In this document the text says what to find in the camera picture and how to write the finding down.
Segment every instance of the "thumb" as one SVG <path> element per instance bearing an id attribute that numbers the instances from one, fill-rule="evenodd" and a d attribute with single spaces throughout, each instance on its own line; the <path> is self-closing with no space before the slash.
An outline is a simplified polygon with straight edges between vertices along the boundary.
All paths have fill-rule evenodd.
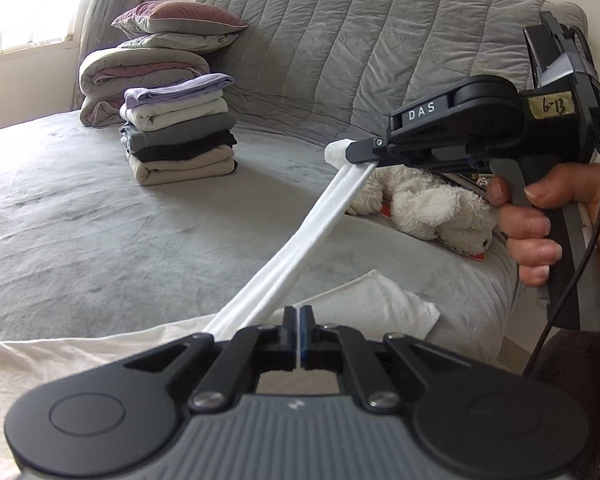
<path id="1" fill-rule="evenodd" d="M 597 204 L 600 201 L 600 164 L 558 164 L 546 177 L 525 187 L 526 197 L 544 209 L 569 202 Z"/>

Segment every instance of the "folded black shirt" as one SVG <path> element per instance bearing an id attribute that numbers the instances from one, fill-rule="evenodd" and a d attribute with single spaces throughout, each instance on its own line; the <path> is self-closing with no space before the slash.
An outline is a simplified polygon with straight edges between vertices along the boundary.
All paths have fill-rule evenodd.
<path id="1" fill-rule="evenodd" d="M 218 146 L 226 144 L 235 146 L 237 141 L 229 130 L 222 130 L 199 140 L 190 140 L 183 144 L 173 146 L 147 146 L 133 154 L 140 162 L 154 162 L 156 160 L 189 160 L 202 155 Z"/>

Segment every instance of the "white stuffed animal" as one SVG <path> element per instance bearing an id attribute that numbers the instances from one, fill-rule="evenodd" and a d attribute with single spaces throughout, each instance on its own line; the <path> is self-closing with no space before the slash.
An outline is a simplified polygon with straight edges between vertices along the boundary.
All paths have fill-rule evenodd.
<path id="1" fill-rule="evenodd" d="M 439 240 L 460 254 L 479 254 L 491 243 L 496 209 L 463 187 L 405 166 L 377 168 L 347 213 L 369 215 L 391 201 L 395 227 L 420 240 Z"/>

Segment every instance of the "folded lavender shirt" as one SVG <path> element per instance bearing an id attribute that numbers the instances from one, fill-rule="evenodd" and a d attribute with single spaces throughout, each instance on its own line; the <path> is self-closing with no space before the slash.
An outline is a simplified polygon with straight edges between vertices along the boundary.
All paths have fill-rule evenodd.
<path id="1" fill-rule="evenodd" d="M 163 88 L 129 88 L 125 91 L 125 105 L 127 109 L 132 109 L 147 103 L 215 92 L 233 84 L 233 82 L 233 77 L 227 74 L 215 73 L 201 75 L 184 83 Z"/>

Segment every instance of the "screw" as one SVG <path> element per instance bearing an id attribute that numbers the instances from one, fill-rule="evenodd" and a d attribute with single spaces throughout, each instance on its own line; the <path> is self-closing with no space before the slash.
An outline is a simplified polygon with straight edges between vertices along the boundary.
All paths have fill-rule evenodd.
<path id="1" fill-rule="evenodd" d="M 193 397 L 193 405 L 199 410 L 216 410 L 223 404 L 224 395 L 220 392 L 202 392 Z"/>
<path id="2" fill-rule="evenodd" d="M 372 408 L 395 408 L 400 397 L 393 392 L 374 392 L 369 395 L 367 402 Z"/>

